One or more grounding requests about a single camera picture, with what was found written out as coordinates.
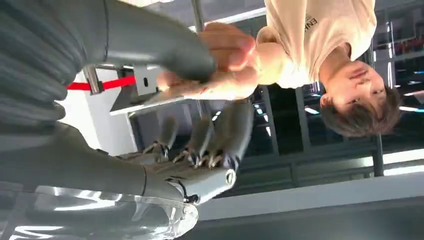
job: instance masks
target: transparent plastic cover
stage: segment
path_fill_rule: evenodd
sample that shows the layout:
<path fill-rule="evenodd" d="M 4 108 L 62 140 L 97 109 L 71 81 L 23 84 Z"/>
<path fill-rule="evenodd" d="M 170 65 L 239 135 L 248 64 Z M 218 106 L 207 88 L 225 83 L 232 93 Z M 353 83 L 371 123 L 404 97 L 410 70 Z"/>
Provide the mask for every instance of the transparent plastic cover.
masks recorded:
<path fill-rule="evenodd" d="M 179 201 L 51 186 L 25 192 L 0 184 L 0 206 L 0 237 L 9 240 L 168 240 L 199 218 Z"/>

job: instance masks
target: human hand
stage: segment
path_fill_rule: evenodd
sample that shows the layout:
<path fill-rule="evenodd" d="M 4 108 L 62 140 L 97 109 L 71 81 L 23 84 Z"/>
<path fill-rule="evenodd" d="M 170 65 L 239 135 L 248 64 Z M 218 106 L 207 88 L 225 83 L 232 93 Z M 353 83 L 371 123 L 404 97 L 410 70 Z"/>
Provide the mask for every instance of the human hand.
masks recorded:
<path fill-rule="evenodd" d="M 259 60 L 255 39 L 235 26 L 210 23 L 199 37 L 217 62 L 217 72 L 204 84 L 164 71 L 157 77 L 162 91 L 177 91 L 191 99 L 234 100 L 248 97 L 258 85 Z"/>

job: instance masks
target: gray robot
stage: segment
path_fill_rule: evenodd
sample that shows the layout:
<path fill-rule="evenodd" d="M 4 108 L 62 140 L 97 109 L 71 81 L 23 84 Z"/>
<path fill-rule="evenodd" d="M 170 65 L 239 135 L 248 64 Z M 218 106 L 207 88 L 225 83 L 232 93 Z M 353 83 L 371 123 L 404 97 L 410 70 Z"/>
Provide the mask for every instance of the gray robot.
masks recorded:
<path fill-rule="evenodd" d="M 170 19 L 115 0 L 0 0 L 0 239 L 173 239 L 196 206 L 233 187 L 253 109 L 230 104 L 205 117 L 174 159 L 177 123 L 143 152 L 90 148 L 57 122 L 69 85 L 96 63 L 156 64 L 207 81 L 214 59 Z"/>

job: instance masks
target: eye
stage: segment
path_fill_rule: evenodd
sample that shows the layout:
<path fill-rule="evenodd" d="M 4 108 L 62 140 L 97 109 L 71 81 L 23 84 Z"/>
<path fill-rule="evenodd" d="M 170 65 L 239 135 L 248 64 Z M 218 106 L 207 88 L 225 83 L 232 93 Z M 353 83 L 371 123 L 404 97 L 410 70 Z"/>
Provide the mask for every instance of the eye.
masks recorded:
<path fill-rule="evenodd" d="M 361 99 L 357 98 L 355 100 L 350 101 L 348 104 L 355 104 L 355 103 L 359 102 L 359 100 L 361 100 Z"/>
<path fill-rule="evenodd" d="M 372 92 L 372 94 L 376 95 L 376 94 L 381 94 L 382 92 L 384 92 L 383 89 L 381 89 L 381 90 L 375 90 L 375 91 Z"/>

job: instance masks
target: red strap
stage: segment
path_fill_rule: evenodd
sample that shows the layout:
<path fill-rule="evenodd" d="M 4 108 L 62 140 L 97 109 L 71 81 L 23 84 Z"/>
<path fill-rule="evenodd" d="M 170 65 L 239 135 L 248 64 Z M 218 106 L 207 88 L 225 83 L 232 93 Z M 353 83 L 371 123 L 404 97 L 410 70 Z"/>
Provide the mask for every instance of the red strap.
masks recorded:
<path fill-rule="evenodd" d="M 103 89 L 113 89 L 113 88 L 119 88 L 129 85 L 136 84 L 136 78 L 134 76 L 126 76 L 122 78 L 118 78 L 111 81 L 105 81 L 103 82 Z M 82 91 L 90 91 L 90 85 L 88 83 L 82 83 L 82 82 L 73 82 L 69 86 L 67 86 L 68 90 L 82 90 Z"/>

